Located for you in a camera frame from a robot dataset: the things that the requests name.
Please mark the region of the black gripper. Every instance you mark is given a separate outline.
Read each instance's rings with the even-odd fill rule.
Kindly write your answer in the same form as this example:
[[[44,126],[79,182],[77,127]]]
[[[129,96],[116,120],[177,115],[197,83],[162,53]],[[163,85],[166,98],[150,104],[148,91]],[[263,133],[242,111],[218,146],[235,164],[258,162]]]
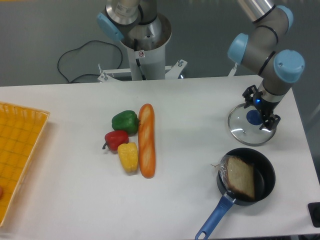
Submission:
[[[280,116],[274,114],[274,109],[282,100],[281,95],[274,95],[268,91],[257,91],[255,85],[249,86],[242,94],[244,98],[244,108],[254,106],[255,110],[252,110],[252,120],[262,120],[262,124],[259,127],[269,131],[277,128],[280,122]]]

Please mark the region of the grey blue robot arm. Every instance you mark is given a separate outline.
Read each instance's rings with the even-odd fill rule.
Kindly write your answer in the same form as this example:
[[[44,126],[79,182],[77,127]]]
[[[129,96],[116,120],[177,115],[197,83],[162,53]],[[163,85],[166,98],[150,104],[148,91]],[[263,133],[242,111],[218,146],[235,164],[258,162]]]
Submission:
[[[262,77],[260,86],[243,93],[245,106],[257,110],[258,119],[248,120],[260,128],[273,130],[280,122],[274,109],[299,80],[304,58],[294,50],[275,52],[274,47],[291,28],[290,9],[271,0],[240,0],[242,10],[255,26],[251,35],[239,34],[227,55]],[[165,70],[165,49],[172,35],[169,20],[158,12],[155,0],[109,0],[96,17],[100,29],[127,49],[131,77],[137,80],[161,80]]]

